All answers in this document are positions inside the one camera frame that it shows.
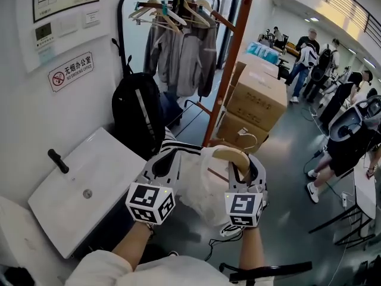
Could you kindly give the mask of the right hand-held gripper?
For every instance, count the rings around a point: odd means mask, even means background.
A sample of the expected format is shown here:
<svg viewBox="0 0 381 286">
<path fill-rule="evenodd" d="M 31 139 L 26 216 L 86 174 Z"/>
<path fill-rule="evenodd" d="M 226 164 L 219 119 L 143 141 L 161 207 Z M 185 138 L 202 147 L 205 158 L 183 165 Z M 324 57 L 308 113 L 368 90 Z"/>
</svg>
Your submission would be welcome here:
<svg viewBox="0 0 381 286">
<path fill-rule="evenodd" d="M 248 188 L 242 192 L 225 192 L 226 213 L 233 226 L 256 228 L 261 214 L 268 205 L 266 169 L 255 156 L 248 156 Z M 241 184 L 238 167 L 229 162 L 229 187 Z"/>
</svg>

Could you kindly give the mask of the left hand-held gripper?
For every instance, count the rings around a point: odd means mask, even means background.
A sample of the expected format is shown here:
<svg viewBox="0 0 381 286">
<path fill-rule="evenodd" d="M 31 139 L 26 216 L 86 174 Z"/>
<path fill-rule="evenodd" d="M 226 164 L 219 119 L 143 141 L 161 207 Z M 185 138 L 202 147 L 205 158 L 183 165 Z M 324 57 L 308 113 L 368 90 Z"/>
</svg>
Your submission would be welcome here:
<svg viewBox="0 0 381 286">
<path fill-rule="evenodd" d="M 126 206 L 133 220 L 161 225 L 174 210 L 182 155 L 178 149 L 173 149 L 171 155 L 168 177 L 164 164 L 167 153 L 162 152 L 149 159 L 142 174 L 130 184 Z"/>
</svg>

